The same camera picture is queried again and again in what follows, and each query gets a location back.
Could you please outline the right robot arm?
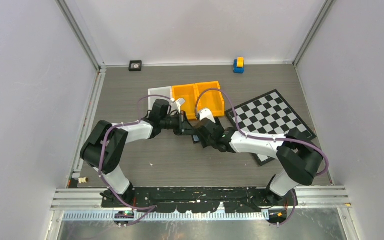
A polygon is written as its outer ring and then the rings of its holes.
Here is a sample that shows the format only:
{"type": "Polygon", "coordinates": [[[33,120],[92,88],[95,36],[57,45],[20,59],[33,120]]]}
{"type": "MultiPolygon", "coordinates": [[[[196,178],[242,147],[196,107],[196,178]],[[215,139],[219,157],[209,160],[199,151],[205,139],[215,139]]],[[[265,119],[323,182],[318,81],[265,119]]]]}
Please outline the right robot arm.
{"type": "Polygon", "coordinates": [[[309,141],[304,141],[298,130],[288,134],[251,135],[233,127],[223,128],[207,118],[195,127],[203,147],[212,147],[221,153],[250,153],[279,160],[283,170],[270,180],[265,198],[271,205],[279,205],[295,187],[310,186],[317,176],[322,155],[309,141]]]}

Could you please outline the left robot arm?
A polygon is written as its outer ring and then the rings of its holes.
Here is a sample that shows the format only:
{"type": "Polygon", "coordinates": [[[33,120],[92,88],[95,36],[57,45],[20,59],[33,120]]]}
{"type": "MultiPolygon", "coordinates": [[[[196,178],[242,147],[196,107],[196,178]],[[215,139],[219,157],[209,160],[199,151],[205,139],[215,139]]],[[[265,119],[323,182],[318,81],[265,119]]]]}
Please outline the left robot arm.
{"type": "Polygon", "coordinates": [[[172,103],[157,99],[141,120],[113,124],[100,120],[83,144],[79,157],[95,168],[98,175],[115,191],[114,200],[121,207],[133,202],[133,184],[124,175],[120,161],[128,143],[155,138],[162,130],[172,130],[176,136],[194,134],[184,111],[171,114],[172,103]]]}

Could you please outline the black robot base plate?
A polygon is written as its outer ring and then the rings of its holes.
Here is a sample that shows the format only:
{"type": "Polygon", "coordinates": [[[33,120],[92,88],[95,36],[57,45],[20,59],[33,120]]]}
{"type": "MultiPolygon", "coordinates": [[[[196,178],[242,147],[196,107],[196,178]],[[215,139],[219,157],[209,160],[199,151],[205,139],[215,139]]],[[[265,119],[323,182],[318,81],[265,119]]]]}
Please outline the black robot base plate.
{"type": "Polygon", "coordinates": [[[277,199],[266,195],[265,187],[136,187],[127,196],[116,197],[110,190],[100,193],[103,208],[133,206],[138,212],[171,214],[257,213],[279,207],[286,210],[297,204],[293,192],[277,199]]]}

